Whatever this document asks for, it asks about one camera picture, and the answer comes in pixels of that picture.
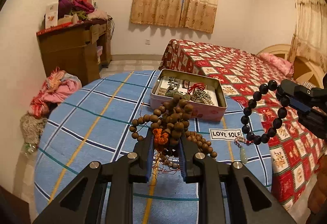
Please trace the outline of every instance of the red checkered bedspread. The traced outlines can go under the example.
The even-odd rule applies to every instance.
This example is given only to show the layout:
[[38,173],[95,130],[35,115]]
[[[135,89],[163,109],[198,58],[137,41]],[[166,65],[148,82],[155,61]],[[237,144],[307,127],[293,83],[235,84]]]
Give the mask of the red checkered bedspread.
[[[163,68],[219,79],[225,95],[243,106],[261,84],[285,79],[276,67],[243,50],[187,40],[169,42],[159,69]],[[258,102],[255,112],[261,116],[265,131],[272,126],[280,107],[271,91]],[[272,193],[286,209],[305,189],[323,148],[323,141],[299,124],[297,118],[296,111],[288,108],[278,135],[269,141],[274,169]]]

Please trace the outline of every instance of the yellow stripe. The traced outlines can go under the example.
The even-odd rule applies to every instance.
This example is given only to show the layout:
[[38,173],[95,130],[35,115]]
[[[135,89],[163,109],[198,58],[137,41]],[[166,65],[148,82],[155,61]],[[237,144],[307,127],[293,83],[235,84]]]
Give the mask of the yellow stripe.
[[[133,72],[131,72],[131,73],[126,77],[126,79],[124,80],[124,82],[126,82],[126,81],[129,79],[129,77],[132,75],[132,73],[133,73]],[[100,115],[103,115],[103,114],[106,112],[106,110],[108,109],[108,107],[109,107],[110,103],[112,102],[113,98],[115,97],[115,95],[117,95],[117,93],[119,92],[119,90],[121,89],[121,87],[122,87],[123,85],[124,85],[124,83],[121,83],[121,84],[120,84],[120,86],[117,88],[117,90],[114,92],[114,94],[112,95],[112,97],[109,99],[109,101],[107,102],[107,104],[105,105],[105,107],[103,108],[103,110],[101,111]],[[79,153],[79,151],[82,149],[84,143],[86,142],[86,140],[88,139],[88,137],[89,137],[89,135],[91,134],[92,130],[94,129],[94,127],[96,126],[96,124],[98,123],[98,121],[99,121],[100,119],[101,119],[101,117],[98,116],[98,117],[95,119],[95,121],[92,123],[91,127],[89,128],[89,130],[87,131],[86,135],[84,136],[83,141],[82,141],[81,144],[77,147],[77,149],[75,150],[75,152],[74,152],[73,155],[71,156],[70,160],[66,163],[66,166],[67,166],[67,167],[69,167],[69,166],[73,163],[75,157],[77,156],[77,154]],[[54,188],[53,188],[53,190],[52,190],[52,193],[51,193],[51,196],[50,196],[50,199],[49,199],[49,202],[48,202],[49,204],[50,204],[50,202],[53,200],[53,198],[54,198],[54,196],[55,196],[55,194],[56,194],[56,192],[57,192],[57,190],[58,190],[58,188],[59,188],[59,185],[60,185],[60,183],[61,183],[61,181],[62,181],[62,179],[63,179],[63,176],[65,175],[65,172],[66,172],[66,169],[63,168],[63,170],[61,171],[61,173],[60,173],[60,175],[59,175],[59,178],[58,178],[58,180],[57,180],[57,182],[56,182],[56,184],[55,184],[55,186],[54,186]]]
[[[152,181],[151,181],[151,186],[150,186],[150,191],[149,191],[150,196],[152,196],[154,194],[154,188],[156,187],[156,184],[157,184],[155,175],[157,175],[158,163],[159,163],[159,161],[157,161],[156,165],[154,166],[154,172],[153,172],[154,175],[152,176]],[[148,223],[150,210],[151,210],[151,204],[152,204],[152,198],[148,198],[147,205],[146,205],[145,210],[144,210],[144,217],[143,217],[142,224],[147,224]]]
[[[223,117],[221,120],[223,122],[223,127],[226,130],[227,125],[226,125],[225,118]],[[228,145],[229,156],[231,157],[232,162],[234,162],[234,155],[233,155],[233,151],[232,151],[232,145],[231,145],[231,142],[229,140],[227,141],[227,145]]]

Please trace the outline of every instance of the brown cabinet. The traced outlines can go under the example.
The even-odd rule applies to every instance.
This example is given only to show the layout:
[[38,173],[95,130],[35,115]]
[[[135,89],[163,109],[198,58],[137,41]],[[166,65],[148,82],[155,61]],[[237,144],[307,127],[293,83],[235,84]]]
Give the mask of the brown cabinet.
[[[84,21],[38,35],[37,38],[46,76],[58,66],[76,75],[84,86],[99,79],[101,67],[108,67],[111,61],[110,26],[102,19]],[[103,46],[100,66],[97,46]]]

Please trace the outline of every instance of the blue tablecloth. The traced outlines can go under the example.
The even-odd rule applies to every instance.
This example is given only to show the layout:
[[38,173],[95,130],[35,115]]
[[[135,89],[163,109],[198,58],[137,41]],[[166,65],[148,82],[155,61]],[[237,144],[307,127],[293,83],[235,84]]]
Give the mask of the blue tablecloth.
[[[159,73],[139,71],[96,80],[68,97],[51,113],[40,140],[35,167],[38,213],[47,206],[50,197],[55,197],[91,161],[113,162],[133,150],[136,141],[130,136],[129,123],[140,116],[141,108],[142,115],[152,113],[150,92]],[[226,101],[225,125],[191,119],[189,130],[208,139],[210,128],[241,128],[241,105],[229,97]],[[255,113],[251,115],[251,128],[256,134],[263,132]],[[144,128],[140,135],[145,136],[146,132]],[[212,147],[218,153],[217,161],[230,164],[232,160],[240,160],[239,148],[234,143],[212,140]],[[272,165],[268,144],[245,146],[245,149],[249,159],[246,167],[270,190]],[[180,173],[159,175],[152,191],[150,184],[151,179],[148,184],[134,184],[134,223],[144,220],[150,224],[197,223],[197,184],[185,184]]]

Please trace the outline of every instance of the black bead bracelet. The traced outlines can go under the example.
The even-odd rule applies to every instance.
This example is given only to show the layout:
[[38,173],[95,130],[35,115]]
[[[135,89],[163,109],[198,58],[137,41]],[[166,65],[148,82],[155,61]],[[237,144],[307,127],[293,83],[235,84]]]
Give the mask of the black bead bracelet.
[[[243,110],[244,116],[241,117],[241,123],[244,126],[242,127],[242,132],[246,134],[247,140],[253,141],[253,143],[256,145],[260,145],[261,143],[268,143],[269,139],[276,135],[277,129],[282,127],[282,119],[287,116],[287,110],[285,109],[285,107],[289,105],[289,98],[283,96],[283,94],[280,94],[281,91],[278,92],[278,87],[279,86],[275,80],[270,80],[268,82],[268,85],[260,85],[259,91],[254,92],[253,99],[249,100],[248,107],[244,108]],[[277,90],[276,98],[281,102],[282,107],[277,112],[278,118],[276,118],[272,123],[273,127],[270,127],[267,133],[264,133],[261,136],[255,135],[253,132],[250,131],[250,126],[248,125],[248,123],[250,122],[249,116],[251,115],[252,110],[257,106],[257,101],[260,101],[262,99],[262,95],[266,95],[269,90]]]

